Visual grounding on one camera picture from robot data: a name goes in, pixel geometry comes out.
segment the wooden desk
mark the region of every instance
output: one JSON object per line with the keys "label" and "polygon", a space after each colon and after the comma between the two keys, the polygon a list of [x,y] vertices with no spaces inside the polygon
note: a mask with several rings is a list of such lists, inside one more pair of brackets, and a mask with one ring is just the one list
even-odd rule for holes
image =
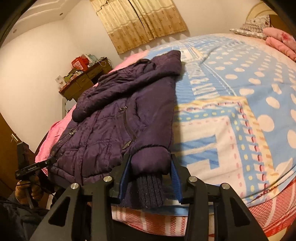
{"label": "wooden desk", "polygon": [[77,101],[84,91],[97,83],[100,76],[102,76],[103,74],[107,74],[112,70],[112,67],[110,66],[107,58],[104,58],[102,61],[105,61],[106,65],[104,62],[98,62],[94,64],[83,74],[71,80],[71,82],[68,85],[65,85],[59,91],[59,93],[67,100],[74,99],[75,101]]}

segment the blue polka dot blanket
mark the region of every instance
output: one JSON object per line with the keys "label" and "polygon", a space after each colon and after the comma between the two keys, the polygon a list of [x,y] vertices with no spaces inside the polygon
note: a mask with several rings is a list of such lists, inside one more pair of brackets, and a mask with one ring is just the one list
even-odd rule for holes
{"label": "blue polka dot blanket", "polygon": [[[151,49],[181,51],[173,152],[205,183],[229,183],[250,207],[278,195],[296,176],[296,63],[265,41],[204,35]],[[166,206],[187,215],[165,184]]]}

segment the zipper pull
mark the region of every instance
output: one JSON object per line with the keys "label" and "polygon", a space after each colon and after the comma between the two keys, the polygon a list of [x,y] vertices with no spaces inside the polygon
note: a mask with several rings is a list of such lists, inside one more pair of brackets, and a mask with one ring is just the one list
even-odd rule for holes
{"label": "zipper pull", "polygon": [[130,144],[131,144],[131,141],[128,141],[126,144],[124,144],[122,149],[124,150],[124,149],[128,148]]}
{"label": "zipper pull", "polygon": [[73,130],[71,130],[71,132],[69,132],[69,135],[71,135],[71,136],[74,135],[76,133],[76,131],[77,130],[74,128]]}
{"label": "zipper pull", "polygon": [[124,106],[122,108],[119,108],[119,112],[125,111],[127,108],[128,108],[127,106]]}

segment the door handle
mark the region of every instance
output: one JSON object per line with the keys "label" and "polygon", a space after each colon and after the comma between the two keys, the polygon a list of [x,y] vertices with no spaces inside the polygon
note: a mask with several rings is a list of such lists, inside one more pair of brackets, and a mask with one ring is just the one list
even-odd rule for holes
{"label": "door handle", "polygon": [[13,133],[11,134],[11,137],[12,137],[12,139],[11,139],[10,142],[12,142],[13,140],[14,140],[16,143],[18,142],[18,138],[16,138],[15,135],[14,135]]}

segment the headboard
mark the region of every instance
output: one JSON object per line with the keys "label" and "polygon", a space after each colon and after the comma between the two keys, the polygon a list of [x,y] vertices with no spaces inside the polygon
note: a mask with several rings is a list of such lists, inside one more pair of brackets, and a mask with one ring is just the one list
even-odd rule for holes
{"label": "headboard", "polygon": [[250,20],[252,18],[256,18],[263,15],[269,15],[270,24],[274,28],[281,29],[292,35],[292,32],[290,31],[288,26],[282,21],[282,19],[262,1],[257,3],[256,5],[254,5],[254,7],[251,8],[251,10],[249,11],[246,17],[246,20]]}

